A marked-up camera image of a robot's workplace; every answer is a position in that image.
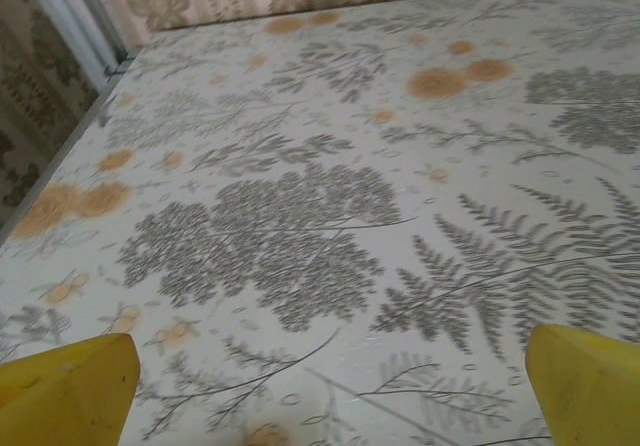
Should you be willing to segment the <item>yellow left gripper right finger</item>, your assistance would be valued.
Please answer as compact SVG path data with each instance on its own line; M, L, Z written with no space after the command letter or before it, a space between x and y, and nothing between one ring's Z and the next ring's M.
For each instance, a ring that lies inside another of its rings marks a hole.
M639 347L572 327L536 326L527 375L556 445L639 444Z

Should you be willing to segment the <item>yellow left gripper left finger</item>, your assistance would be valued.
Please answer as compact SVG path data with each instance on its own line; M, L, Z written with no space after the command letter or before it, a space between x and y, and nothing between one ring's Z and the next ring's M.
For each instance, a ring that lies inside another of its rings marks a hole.
M108 334L1 365L3 445L116 445L140 377L132 337Z

